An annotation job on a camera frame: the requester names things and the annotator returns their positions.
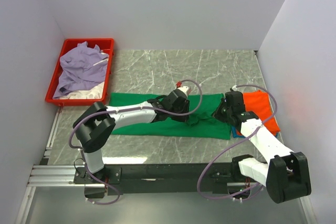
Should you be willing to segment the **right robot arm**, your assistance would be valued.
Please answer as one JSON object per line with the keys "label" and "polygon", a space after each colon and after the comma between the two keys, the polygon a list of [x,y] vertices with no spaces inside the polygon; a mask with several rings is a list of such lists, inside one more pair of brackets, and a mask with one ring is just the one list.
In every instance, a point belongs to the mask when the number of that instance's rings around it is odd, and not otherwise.
{"label": "right robot arm", "polygon": [[212,114],[213,118],[235,127],[254,145],[265,162],[251,155],[232,159],[230,175],[241,182],[246,177],[266,187],[275,203],[309,196],[311,181],[304,153],[294,152],[282,144],[253,111],[247,111],[243,94],[231,89]]}

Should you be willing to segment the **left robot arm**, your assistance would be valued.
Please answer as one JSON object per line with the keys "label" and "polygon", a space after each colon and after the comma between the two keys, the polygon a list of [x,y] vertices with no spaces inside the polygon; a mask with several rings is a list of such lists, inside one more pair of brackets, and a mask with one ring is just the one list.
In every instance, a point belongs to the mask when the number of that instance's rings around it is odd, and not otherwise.
{"label": "left robot arm", "polygon": [[96,102],[87,109],[72,126],[88,168],[87,178],[93,183],[104,180],[106,175],[101,149],[113,130],[140,123],[161,122],[167,118],[186,122],[190,103],[188,94],[188,87],[182,86],[169,95],[161,95],[139,104],[116,107]]}

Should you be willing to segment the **green t-shirt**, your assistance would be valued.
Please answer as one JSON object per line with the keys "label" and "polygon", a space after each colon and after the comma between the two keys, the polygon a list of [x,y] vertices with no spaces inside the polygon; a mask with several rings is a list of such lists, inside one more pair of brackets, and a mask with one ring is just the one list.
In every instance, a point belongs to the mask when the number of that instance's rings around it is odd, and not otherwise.
{"label": "green t-shirt", "polygon": [[[126,106],[156,98],[158,94],[111,93],[110,106]],[[231,126],[212,117],[218,102],[224,97],[222,93],[204,94],[202,103],[196,112],[189,115],[187,122],[177,122],[168,118],[162,122],[141,123],[113,130],[113,135],[153,135],[176,137],[218,138],[229,140]],[[190,95],[190,110],[194,109],[200,100],[200,95]]]}

